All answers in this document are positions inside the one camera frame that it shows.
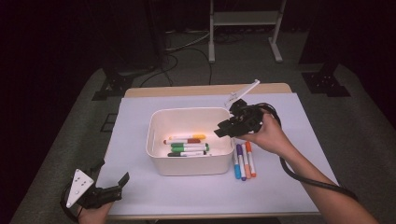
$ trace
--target black metal stand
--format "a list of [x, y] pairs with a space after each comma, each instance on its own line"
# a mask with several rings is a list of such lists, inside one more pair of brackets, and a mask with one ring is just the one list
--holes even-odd
[[336, 60], [329, 60], [323, 64], [320, 71], [315, 73], [302, 73], [306, 85], [312, 93], [326, 93], [329, 97], [350, 96], [344, 86], [340, 86], [334, 77], [338, 66]]

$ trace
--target dark background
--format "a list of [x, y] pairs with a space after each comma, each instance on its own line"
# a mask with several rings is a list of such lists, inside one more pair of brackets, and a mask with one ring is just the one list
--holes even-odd
[[[1, 122], [2, 223], [18, 208], [91, 74], [104, 64], [159, 66], [161, 30], [207, 28], [208, 2], [0, 0], [1, 90], [6, 98]], [[219, 0], [215, 5], [218, 11], [278, 6], [253, 0]], [[289, 1], [281, 30], [311, 28], [300, 63], [337, 58], [357, 74], [395, 127], [394, 9], [390, 1]], [[157, 17], [161, 23], [154, 22]], [[145, 56], [136, 57], [139, 51]]]

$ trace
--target marker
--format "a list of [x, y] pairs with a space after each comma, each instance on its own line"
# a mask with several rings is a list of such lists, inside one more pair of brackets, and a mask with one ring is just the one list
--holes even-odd
[[206, 155], [205, 151], [168, 153], [168, 157], [194, 157], [194, 156], [204, 156], [204, 155]]
[[201, 143], [201, 140], [199, 140], [197, 138], [179, 139], [179, 140], [163, 140], [163, 143], [166, 145], [171, 145], [173, 143]]
[[183, 151], [208, 151], [209, 147], [172, 147], [173, 152], [183, 152]]
[[244, 168], [244, 166], [243, 166], [243, 164], [244, 164], [244, 158], [243, 158], [243, 156], [242, 156], [242, 147], [241, 147], [241, 145], [239, 145], [239, 144], [236, 144], [236, 154], [238, 155], [238, 160], [239, 160], [239, 168], [240, 168], [240, 170], [241, 170], [241, 179], [243, 180], [243, 181], [246, 181], [247, 180], [247, 176], [246, 176], [246, 174], [245, 174], [245, 168]]
[[247, 175], [247, 179], [250, 179], [251, 173], [250, 173], [250, 166], [248, 165], [247, 147], [245, 146], [245, 144], [242, 144], [242, 154], [244, 155], [245, 173]]
[[254, 161], [253, 161], [253, 154], [251, 152], [251, 145], [249, 142], [245, 143], [247, 147], [247, 157], [248, 157], [248, 163], [250, 165], [250, 172], [252, 177], [256, 177], [256, 168], [254, 167]]
[[209, 147], [208, 143], [172, 143], [171, 147]]
[[233, 151], [233, 170], [235, 171], [235, 178], [241, 178], [241, 168], [239, 167], [238, 155], [236, 149]]
[[188, 134], [188, 135], [174, 135], [174, 136], [170, 136], [169, 140], [189, 139], [189, 138], [205, 139], [206, 136], [204, 134], [201, 134], [201, 133]]

